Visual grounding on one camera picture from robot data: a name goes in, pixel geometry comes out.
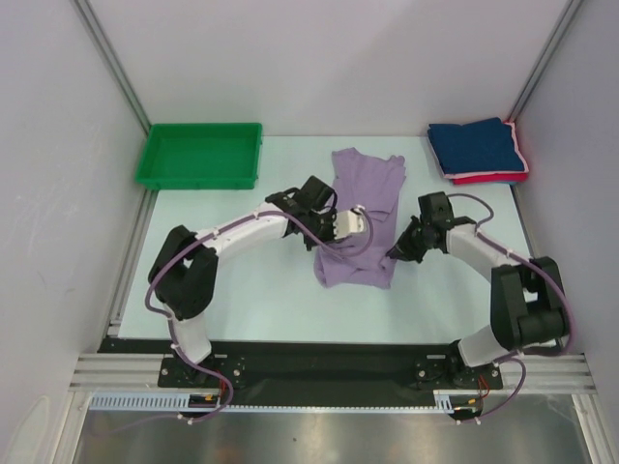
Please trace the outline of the purple t shirt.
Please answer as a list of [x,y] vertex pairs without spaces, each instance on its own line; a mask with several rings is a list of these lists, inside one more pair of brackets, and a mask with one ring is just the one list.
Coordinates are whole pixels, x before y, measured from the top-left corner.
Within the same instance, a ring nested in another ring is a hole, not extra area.
[[326,288],[350,283],[388,289],[396,261],[387,252],[396,241],[398,199],[406,179],[405,159],[380,159],[348,148],[332,153],[332,162],[338,206],[344,210],[364,207],[373,224],[373,237],[355,234],[332,245],[344,253],[356,254],[349,258],[335,256],[321,247],[315,255],[314,274]]

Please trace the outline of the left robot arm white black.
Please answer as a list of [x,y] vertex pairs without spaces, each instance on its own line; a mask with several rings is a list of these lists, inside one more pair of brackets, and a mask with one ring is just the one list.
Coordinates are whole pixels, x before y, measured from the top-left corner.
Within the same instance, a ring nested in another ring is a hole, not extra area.
[[332,243],[337,204],[335,190],[311,176],[301,188],[267,196],[243,217],[199,232],[180,225],[168,233],[147,277],[145,306],[165,317],[172,349],[183,357],[179,372],[185,380],[200,387],[214,374],[205,319],[219,267],[292,234],[302,234],[306,248]]

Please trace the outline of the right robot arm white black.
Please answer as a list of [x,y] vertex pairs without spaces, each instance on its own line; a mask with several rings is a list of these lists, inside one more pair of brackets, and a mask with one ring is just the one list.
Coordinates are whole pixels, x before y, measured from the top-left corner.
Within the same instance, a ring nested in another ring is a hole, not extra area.
[[494,217],[459,217],[452,196],[434,192],[419,198],[420,213],[388,251],[388,257],[421,263],[439,249],[482,276],[490,285],[489,323],[451,343],[445,375],[458,388],[468,388],[481,368],[514,361],[522,355],[554,358],[572,341],[572,314],[557,263],[549,258],[524,258],[485,233]]

